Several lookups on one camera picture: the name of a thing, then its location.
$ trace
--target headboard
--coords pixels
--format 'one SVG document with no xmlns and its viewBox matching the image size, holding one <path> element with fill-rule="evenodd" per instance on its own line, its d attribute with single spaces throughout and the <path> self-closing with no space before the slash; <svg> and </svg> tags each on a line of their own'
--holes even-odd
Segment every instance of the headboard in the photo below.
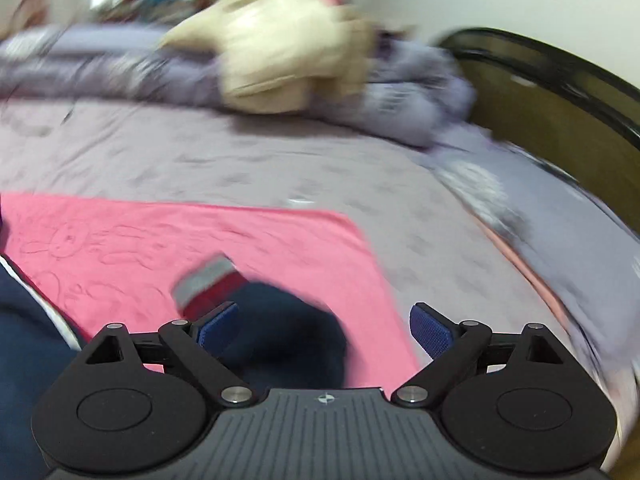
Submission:
<svg viewBox="0 0 640 480">
<path fill-rule="evenodd" d="M 478 92 L 470 120 L 559 166 L 640 234 L 640 90 L 573 54 L 490 28 L 445 38 Z"/>
</svg>

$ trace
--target white stripe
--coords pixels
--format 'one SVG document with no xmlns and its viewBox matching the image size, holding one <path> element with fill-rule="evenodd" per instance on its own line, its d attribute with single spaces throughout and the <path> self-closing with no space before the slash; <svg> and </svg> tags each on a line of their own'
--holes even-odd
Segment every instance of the white stripe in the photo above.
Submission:
<svg viewBox="0 0 640 480">
<path fill-rule="evenodd" d="M 196 298 L 196 296 L 199 296 L 233 272 L 237 272 L 234 263 L 226 256 L 217 256 L 213 262 L 209 262 L 185 276 L 175 285 L 172 291 L 178 310 L 184 309 L 193 301 L 193 298 Z"/>
<path fill-rule="evenodd" d="M 47 314 L 47 316 L 49 317 L 53 325 L 56 327 L 56 329 L 62 336 L 62 339 L 65 340 L 65 343 L 69 346 L 69 348 L 71 348 L 72 350 L 80 351 L 80 344 L 78 343 L 78 338 L 76 338 L 76 334 L 74 334 L 74 332 L 69 328 L 69 325 L 66 324 L 65 319 L 62 316 L 60 316 L 60 313 L 55 308 L 53 308 L 49 303 L 47 303 L 47 301 L 45 301 L 44 298 L 41 298 L 38 295 L 38 293 L 35 290 L 33 290 L 32 287 L 30 287 L 27 283 L 21 280 L 20 276 L 18 276 L 15 273 L 11 265 L 9 265 L 2 256 L 0 256 L 0 264 L 2 264 L 2 266 L 4 267 L 4 270 L 6 270 L 6 272 L 8 272 L 9 275 L 16 282 L 20 283 L 22 288 L 24 288 L 31 295 L 31 297 L 42 307 L 45 314 Z"/>
</svg>

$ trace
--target pink towel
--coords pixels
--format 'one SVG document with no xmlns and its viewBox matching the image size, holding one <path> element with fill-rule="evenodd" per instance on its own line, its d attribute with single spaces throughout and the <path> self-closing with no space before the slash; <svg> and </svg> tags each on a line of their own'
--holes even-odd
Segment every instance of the pink towel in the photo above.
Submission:
<svg viewBox="0 0 640 480">
<path fill-rule="evenodd" d="M 4 194 L 2 218 L 7 255 L 90 335 L 176 319 L 176 281 L 225 253 L 249 278 L 335 313 L 353 347 L 350 386 L 389 394 L 418 371 L 367 243 L 338 214 Z"/>
</svg>

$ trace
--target blue gripper pad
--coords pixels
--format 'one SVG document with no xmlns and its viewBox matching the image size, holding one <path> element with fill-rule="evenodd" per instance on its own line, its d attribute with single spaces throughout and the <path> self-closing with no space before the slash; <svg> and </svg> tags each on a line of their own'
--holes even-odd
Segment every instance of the blue gripper pad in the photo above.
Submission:
<svg viewBox="0 0 640 480">
<path fill-rule="evenodd" d="M 220 357 L 239 331 L 239 308 L 233 304 L 200 327 L 196 341 L 213 357 Z"/>
<path fill-rule="evenodd" d="M 411 335 L 431 359 L 436 360 L 453 345 L 452 331 L 417 304 L 411 309 L 409 327 Z"/>
</svg>

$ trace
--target logo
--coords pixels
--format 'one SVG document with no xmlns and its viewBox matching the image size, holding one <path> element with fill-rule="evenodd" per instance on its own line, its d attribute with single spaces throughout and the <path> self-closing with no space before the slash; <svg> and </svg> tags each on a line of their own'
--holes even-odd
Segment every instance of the logo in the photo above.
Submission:
<svg viewBox="0 0 640 480">
<path fill-rule="evenodd" d="M 321 402 L 325 406 L 334 402 L 335 397 L 332 394 L 324 394 L 318 397 L 318 402 Z"/>
</svg>

